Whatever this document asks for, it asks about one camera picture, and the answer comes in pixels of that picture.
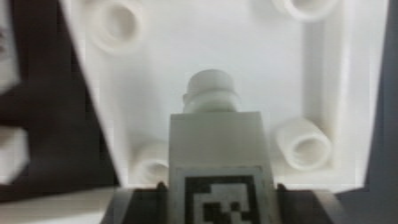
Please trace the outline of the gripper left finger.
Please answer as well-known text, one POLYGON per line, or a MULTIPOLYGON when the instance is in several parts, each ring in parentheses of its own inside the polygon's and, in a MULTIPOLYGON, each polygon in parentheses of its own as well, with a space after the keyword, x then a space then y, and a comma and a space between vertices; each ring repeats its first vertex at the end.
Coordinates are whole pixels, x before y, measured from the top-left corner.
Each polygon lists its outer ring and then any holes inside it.
POLYGON ((152 188, 120 191, 120 224, 166 223, 166 193, 168 188, 163 182, 152 188))

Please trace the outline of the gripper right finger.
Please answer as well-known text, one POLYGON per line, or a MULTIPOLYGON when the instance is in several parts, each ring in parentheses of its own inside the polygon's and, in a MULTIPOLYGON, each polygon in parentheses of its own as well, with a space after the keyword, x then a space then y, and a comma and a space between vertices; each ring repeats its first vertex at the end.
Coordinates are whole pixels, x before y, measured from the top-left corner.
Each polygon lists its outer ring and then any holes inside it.
POLYGON ((289 190, 276 184, 282 224, 349 224, 335 194, 328 190, 289 190))

